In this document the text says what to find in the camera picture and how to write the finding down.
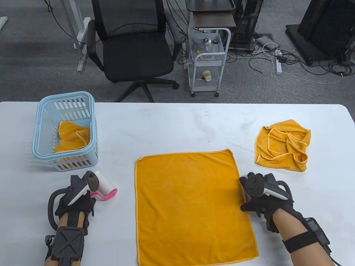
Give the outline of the person's right hand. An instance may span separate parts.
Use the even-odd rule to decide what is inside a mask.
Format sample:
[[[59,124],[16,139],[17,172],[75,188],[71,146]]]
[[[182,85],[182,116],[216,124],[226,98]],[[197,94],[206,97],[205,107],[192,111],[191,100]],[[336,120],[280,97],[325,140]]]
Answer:
[[[289,186],[284,181],[278,181],[274,174],[250,172],[246,177],[240,177],[239,182],[244,190],[246,203],[241,205],[244,212],[255,212],[260,218],[264,215],[267,230],[279,233],[273,214],[278,209],[293,209],[293,198]]]

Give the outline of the person's left hand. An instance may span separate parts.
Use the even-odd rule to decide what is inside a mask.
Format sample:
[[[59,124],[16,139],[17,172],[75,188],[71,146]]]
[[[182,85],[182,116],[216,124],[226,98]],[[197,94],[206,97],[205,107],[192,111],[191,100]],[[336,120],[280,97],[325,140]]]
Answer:
[[[64,196],[59,200],[59,205],[54,212],[55,216],[62,218],[64,214],[84,213],[83,228],[87,230],[90,222],[89,214],[94,216],[94,204],[96,199],[90,193],[96,192],[99,188],[99,180],[92,171],[87,171],[83,177],[71,175],[70,186],[65,188]]]

